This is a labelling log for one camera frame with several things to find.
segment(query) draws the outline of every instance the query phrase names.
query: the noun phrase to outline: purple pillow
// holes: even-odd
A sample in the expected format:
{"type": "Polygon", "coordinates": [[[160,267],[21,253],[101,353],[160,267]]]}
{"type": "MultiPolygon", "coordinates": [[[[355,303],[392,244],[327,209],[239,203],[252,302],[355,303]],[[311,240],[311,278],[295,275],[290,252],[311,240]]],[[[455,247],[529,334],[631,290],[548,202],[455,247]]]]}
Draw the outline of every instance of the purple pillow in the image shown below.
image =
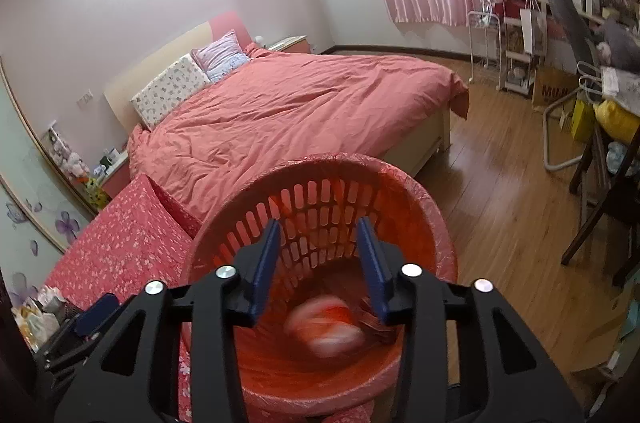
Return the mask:
{"type": "Polygon", "coordinates": [[[206,47],[192,50],[191,57],[213,83],[251,60],[242,52],[233,30],[206,47]]]}

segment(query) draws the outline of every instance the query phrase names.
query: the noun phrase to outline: wooden floor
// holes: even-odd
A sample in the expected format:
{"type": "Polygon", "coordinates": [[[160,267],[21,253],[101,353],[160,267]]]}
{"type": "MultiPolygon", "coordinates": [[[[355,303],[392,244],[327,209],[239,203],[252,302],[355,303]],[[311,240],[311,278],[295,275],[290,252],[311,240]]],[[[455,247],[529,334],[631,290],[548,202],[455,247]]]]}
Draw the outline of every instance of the wooden floor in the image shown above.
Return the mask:
{"type": "MultiPolygon", "coordinates": [[[[465,80],[468,62],[433,59],[465,80]]],[[[470,85],[467,121],[452,114],[451,148],[417,180],[439,205],[456,247],[459,282],[493,282],[541,340],[579,397],[568,373],[584,326],[619,293],[610,274],[624,259],[620,230],[603,220],[570,266],[560,258],[577,232],[578,199],[568,192],[574,168],[550,174],[542,162],[542,114],[482,77],[470,85]]],[[[582,146],[553,124],[553,162],[582,146]]],[[[451,379],[456,377],[453,360],[451,379]]]]}

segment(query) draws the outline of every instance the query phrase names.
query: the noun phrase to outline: red plastic basket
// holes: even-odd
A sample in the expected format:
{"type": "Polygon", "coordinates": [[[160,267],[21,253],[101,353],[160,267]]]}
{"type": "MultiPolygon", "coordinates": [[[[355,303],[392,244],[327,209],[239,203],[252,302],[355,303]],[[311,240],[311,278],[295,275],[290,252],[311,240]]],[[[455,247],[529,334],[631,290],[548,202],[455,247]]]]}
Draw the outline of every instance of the red plastic basket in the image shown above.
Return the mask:
{"type": "MultiPolygon", "coordinates": [[[[453,245],[429,194],[398,168],[357,154],[323,154],[275,167],[226,201],[200,230],[183,283],[231,263],[241,246],[259,239],[268,219],[282,225],[265,313],[255,329],[235,333],[250,405],[287,414],[329,414],[360,405],[396,382],[402,336],[392,345],[374,344],[351,361],[319,363],[297,353],[282,329],[289,311],[317,294],[337,294],[347,304],[366,295],[354,227],[363,215],[408,261],[456,280],[453,245]]],[[[189,346],[190,324],[183,337],[189,346]]]]}

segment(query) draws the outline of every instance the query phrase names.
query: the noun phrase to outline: headboard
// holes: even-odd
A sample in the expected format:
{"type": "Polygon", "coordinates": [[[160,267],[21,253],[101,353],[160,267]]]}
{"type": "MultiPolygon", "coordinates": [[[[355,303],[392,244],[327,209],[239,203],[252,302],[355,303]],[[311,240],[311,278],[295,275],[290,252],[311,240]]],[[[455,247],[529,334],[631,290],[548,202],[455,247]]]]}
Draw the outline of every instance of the headboard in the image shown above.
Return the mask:
{"type": "Polygon", "coordinates": [[[242,49],[251,43],[251,37],[241,19],[235,12],[229,11],[172,40],[108,83],[104,89],[104,97],[127,134],[131,133],[134,127],[140,123],[138,114],[129,102],[131,97],[145,88],[147,83],[178,58],[189,53],[192,49],[204,47],[214,40],[218,40],[231,29],[236,32],[238,43],[242,49]]]}

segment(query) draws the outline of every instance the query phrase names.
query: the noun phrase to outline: brown baseboard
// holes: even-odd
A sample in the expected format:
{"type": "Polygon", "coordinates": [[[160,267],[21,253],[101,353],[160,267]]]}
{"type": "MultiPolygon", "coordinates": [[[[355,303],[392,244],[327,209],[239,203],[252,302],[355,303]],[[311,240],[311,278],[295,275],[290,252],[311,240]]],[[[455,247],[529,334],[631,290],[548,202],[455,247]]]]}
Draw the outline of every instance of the brown baseboard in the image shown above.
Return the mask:
{"type": "Polygon", "coordinates": [[[468,60],[469,55],[465,53],[454,53],[452,51],[439,51],[436,49],[408,48],[400,46],[365,46],[354,44],[350,46],[333,46],[323,51],[321,54],[332,54],[335,51],[379,51],[382,53],[399,54],[420,54],[421,56],[439,56],[440,58],[450,58],[452,60],[468,60]]]}

